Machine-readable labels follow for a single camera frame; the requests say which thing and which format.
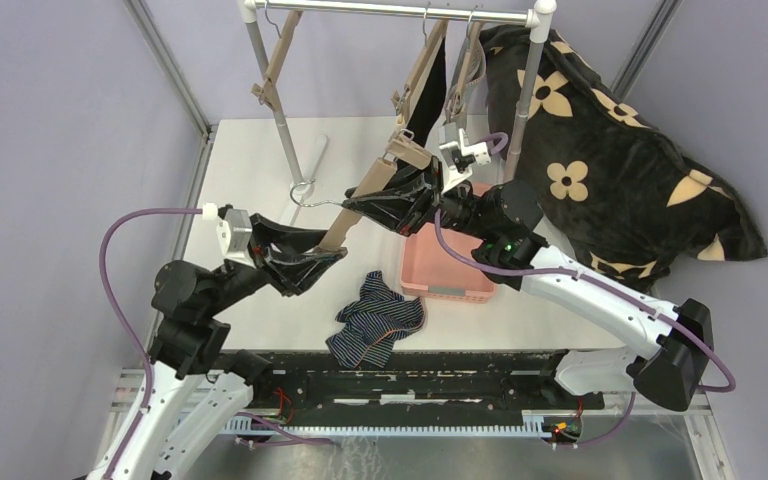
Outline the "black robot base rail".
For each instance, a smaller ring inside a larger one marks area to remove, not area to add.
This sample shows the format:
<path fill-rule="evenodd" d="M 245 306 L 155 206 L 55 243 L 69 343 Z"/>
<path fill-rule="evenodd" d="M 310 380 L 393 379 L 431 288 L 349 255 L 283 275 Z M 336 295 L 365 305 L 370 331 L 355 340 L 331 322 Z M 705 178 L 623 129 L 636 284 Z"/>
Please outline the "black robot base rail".
<path fill-rule="evenodd" d="M 292 427 L 515 427 L 525 411 L 555 416 L 605 406 L 549 377 L 548 351 L 396 352 L 383 367 L 342 367 L 328 352 L 262 352 L 272 366 L 255 383 L 252 412 Z"/>

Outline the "dark blue striped underwear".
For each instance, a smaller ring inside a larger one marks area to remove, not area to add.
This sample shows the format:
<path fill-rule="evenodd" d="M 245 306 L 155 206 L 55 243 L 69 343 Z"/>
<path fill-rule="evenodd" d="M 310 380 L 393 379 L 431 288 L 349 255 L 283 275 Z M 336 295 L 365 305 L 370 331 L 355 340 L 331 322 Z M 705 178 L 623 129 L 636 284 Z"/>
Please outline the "dark blue striped underwear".
<path fill-rule="evenodd" d="M 358 299 L 343 307 L 335 320 L 342 329 L 326 339 L 337 364 L 346 369 L 364 365 L 383 368 L 395 343 L 422 330 L 427 320 L 421 297 L 408 299 L 391 289 L 383 272 L 366 274 Z"/>

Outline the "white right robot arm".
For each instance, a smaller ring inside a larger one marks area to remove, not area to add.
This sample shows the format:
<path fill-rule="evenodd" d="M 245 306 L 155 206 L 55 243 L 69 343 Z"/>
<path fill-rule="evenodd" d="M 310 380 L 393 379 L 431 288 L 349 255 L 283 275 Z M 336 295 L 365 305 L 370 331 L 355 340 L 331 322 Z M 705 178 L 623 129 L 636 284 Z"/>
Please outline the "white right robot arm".
<path fill-rule="evenodd" d="M 439 245 L 490 281 L 551 301 L 621 341 L 619 348 L 555 354 L 537 384 L 541 400 L 563 407 L 576 396 L 637 393 L 676 412 L 704 390 L 703 374 L 719 365 L 709 308 L 681 305 L 633 290 L 579 263 L 536 233 L 543 218 L 533 189 L 514 179 L 476 194 L 468 180 L 445 183 L 434 160 L 393 185 L 356 186 L 344 209 L 404 237 L 431 223 Z"/>

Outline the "beige hanger of striped underwear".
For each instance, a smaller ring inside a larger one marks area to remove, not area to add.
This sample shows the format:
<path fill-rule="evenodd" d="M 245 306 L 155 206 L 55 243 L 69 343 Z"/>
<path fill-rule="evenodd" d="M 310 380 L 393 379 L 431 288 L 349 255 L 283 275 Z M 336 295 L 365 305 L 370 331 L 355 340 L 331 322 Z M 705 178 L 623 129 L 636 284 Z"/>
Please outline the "beige hanger of striped underwear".
<path fill-rule="evenodd" d="M 350 199 L 354 200 L 364 195 L 386 190 L 394 179 L 397 180 L 397 183 L 401 183 L 410 175 L 419 173 L 428 167 L 431 160 L 432 154 L 416 142 L 413 131 L 405 128 L 397 130 L 389 138 L 384 155 L 373 162 L 364 178 L 353 190 Z M 343 200 L 303 203 L 296 197 L 296 191 L 302 187 L 312 187 L 313 183 L 314 181 L 311 180 L 293 186 L 289 193 L 290 200 L 301 208 L 313 208 L 325 204 L 342 207 L 342 211 L 318 244 L 319 250 L 338 251 L 342 247 L 348 231 L 360 221 L 362 215 L 345 207 Z"/>

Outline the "beige hanger of black underwear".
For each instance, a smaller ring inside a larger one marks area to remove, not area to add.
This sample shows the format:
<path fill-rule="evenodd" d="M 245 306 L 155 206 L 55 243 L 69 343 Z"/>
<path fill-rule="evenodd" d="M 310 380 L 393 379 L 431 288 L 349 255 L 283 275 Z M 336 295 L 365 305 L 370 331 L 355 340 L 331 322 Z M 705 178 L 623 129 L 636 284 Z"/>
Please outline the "beige hanger of black underwear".
<path fill-rule="evenodd" d="M 408 123 L 417 109 L 422 91 L 428 84 L 433 64 L 444 45 L 448 29 L 448 20 L 437 20 L 426 35 L 424 46 L 413 64 L 404 85 L 393 93 L 391 103 L 396 114 L 396 129 L 407 129 Z"/>

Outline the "black underwear beige waistband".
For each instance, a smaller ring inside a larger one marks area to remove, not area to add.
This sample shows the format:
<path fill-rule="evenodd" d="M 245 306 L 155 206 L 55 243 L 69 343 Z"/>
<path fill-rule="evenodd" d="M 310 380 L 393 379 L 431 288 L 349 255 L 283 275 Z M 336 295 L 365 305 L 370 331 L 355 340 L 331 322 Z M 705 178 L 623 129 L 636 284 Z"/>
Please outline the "black underwear beige waistband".
<path fill-rule="evenodd" d="M 434 48 L 433 60 L 421 72 L 417 91 L 411 97 L 411 115 L 405 128 L 413 133 L 413 141 L 425 146 L 437 122 L 446 98 L 446 37 Z"/>

